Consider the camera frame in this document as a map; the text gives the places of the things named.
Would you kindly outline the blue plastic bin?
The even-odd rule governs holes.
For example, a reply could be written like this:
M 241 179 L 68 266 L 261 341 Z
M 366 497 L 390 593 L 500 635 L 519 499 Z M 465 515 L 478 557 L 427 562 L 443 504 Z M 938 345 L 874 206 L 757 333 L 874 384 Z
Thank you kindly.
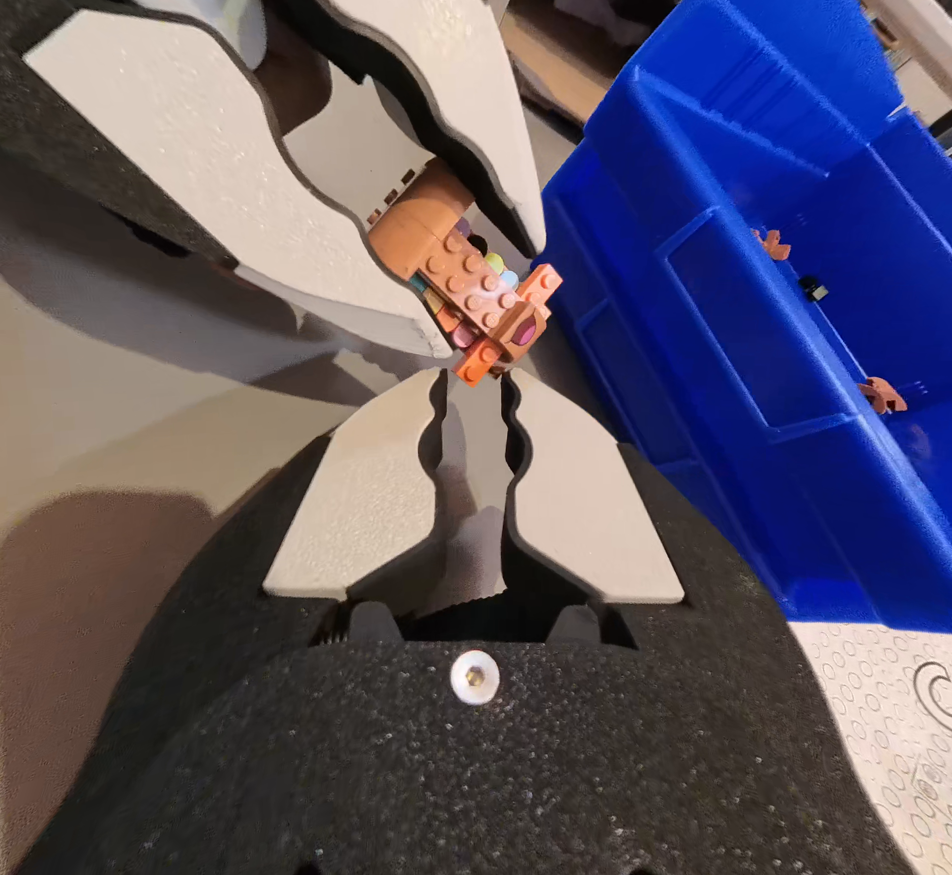
M 545 254 L 622 440 L 791 619 L 948 633 L 950 159 L 901 102 L 857 0 L 682 0 L 544 188 Z

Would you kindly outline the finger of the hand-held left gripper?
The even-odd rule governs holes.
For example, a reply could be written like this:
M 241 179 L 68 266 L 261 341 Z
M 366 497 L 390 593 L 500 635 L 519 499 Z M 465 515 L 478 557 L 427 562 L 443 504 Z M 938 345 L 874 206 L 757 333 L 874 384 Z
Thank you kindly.
M 260 86 L 208 26 L 81 8 L 22 58 L 224 247 L 239 278 L 376 345 L 450 356 L 359 220 L 303 176 Z
M 292 24 L 354 81 L 382 83 L 422 147 L 506 238 L 541 255 L 545 224 L 525 116 L 484 0 L 282 0 Z

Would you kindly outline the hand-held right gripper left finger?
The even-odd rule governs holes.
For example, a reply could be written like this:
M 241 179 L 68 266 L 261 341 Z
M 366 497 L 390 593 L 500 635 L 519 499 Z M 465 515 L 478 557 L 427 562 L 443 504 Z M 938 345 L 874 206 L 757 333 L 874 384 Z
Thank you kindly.
M 377 396 L 329 438 L 263 582 L 269 595 L 425 602 L 446 571 L 446 369 Z

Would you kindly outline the brown toy brick taco model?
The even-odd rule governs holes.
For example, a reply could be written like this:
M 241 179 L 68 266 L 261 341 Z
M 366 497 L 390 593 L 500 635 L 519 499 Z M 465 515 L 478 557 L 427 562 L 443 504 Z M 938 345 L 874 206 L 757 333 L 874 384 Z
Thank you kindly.
M 461 352 L 455 375 L 473 387 L 502 376 L 539 340 L 563 278 L 548 263 L 520 278 L 498 255 L 482 252 L 464 217 L 472 200 L 449 167 L 432 159 L 387 195 L 387 209 L 368 221 L 368 239 L 383 266 L 421 293 Z

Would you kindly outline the pile of loose toy bricks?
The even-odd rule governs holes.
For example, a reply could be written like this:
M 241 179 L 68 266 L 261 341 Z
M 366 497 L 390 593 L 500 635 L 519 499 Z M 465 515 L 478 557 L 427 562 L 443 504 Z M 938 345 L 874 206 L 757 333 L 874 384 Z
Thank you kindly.
M 791 245 L 783 241 L 778 229 L 761 230 L 750 227 L 750 232 L 773 262 L 785 264 L 780 268 L 780 274 L 790 288 L 798 289 L 797 295 L 808 304 L 807 312 L 810 318 L 815 321 L 820 333 L 847 372 L 853 375 L 857 389 L 863 394 L 873 411 L 880 416 L 906 412 L 908 404 L 898 390 L 881 377 L 868 376 L 842 336 L 829 321 L 822 308 L 823 300 L 829 295 L 827 285 L 815 274 L 797 272 L 789 262 Z

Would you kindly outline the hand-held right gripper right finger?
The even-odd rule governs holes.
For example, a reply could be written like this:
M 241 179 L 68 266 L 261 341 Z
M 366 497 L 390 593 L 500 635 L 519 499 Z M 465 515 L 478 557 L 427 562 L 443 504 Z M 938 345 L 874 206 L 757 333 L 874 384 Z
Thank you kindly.
M 679 604 L 681 583 L 625 463 L 598 420 L 526 369 L 502 382 L 504 578 L 545 570 L 607 604 Z

